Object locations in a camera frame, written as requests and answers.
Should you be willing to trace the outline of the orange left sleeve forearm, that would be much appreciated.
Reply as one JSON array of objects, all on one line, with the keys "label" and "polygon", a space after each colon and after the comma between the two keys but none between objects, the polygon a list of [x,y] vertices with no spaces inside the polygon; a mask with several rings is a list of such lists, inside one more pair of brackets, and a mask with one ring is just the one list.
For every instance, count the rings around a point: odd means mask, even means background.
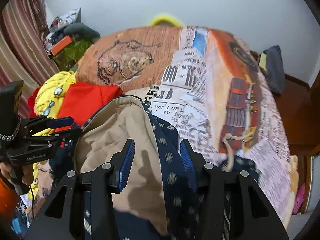
[{"label": "orange left sleeve forearm", "polygon": [[1,219],[5,222],[9,222],[14,216],[19,196],[14,190],[14,187],[2,177],[0,194]]}]

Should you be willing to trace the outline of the person's left hand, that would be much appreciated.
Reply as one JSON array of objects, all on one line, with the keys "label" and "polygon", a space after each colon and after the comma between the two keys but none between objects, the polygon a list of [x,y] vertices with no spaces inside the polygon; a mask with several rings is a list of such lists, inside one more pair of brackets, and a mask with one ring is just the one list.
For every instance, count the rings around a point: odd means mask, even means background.
[{"label": "person's left hand", "polygon": [[[21,179],[22,183],[24,183],[25,185],[31,185],[34,180],[33,164],[23,166],[22,171],[23,171],[23,177]],[[9,183],[14,184],[14,182],[12,181],[12,178],[13,178],[13,175],[17,175],[17,172],[9,163],[1,163],[1,174]]]}]

